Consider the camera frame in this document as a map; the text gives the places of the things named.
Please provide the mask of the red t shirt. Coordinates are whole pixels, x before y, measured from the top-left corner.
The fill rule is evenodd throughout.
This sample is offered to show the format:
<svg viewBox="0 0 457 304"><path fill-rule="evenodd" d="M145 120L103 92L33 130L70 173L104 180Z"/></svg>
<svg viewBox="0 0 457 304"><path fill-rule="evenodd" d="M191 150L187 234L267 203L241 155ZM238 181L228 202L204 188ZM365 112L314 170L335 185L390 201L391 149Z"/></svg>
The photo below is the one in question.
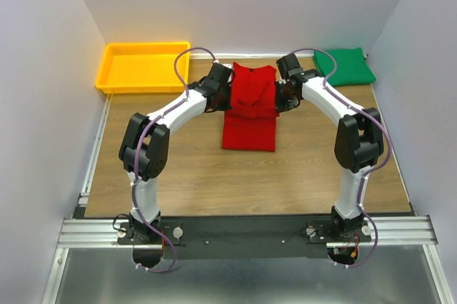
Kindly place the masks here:
<svg viewBox="0 0 457 304"><path fill-rule="evenodd" d="M236 62L231 108L224 114L221 146L237 151L276 150L276 69L249 68Z"/></svg>

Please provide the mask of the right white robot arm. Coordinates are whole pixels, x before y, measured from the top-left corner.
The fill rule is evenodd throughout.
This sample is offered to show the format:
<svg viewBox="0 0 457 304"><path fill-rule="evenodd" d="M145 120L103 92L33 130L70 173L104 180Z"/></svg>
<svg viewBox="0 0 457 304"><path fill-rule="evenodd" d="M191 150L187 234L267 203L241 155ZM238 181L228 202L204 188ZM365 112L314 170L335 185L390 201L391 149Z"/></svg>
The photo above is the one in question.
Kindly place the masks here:
<svg viewBox="0 0 457 304"><path fill-rule="evenodd" d="M381 116L365 109L333 88L317 70L304 70L295 54L276 61L281 80L276 86L276 111L281 113L312 103L336 125L334 154L343 169L338 200L322 233L346 240L363 226L363 200L369 173L384 152Z"/></svg>

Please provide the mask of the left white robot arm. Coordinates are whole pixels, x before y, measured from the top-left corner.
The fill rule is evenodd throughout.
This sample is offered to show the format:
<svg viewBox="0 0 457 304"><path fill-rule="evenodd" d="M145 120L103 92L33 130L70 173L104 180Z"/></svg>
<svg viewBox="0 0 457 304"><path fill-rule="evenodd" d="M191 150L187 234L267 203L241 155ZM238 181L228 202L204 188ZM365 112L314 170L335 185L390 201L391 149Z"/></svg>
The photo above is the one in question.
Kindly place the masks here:
<svg viewBox="0 0 457 304"><path fill-rule="evenodd" d="M151 243L163 235L154 222L160 216L158 177L165 169L171 136L191 119L209 111L225 111L230 104L233 67L212 63L209 74L185 87L184 92L157 111L135 113L129 120L119 159L131 185L131 219L134 235Z"/></svg>

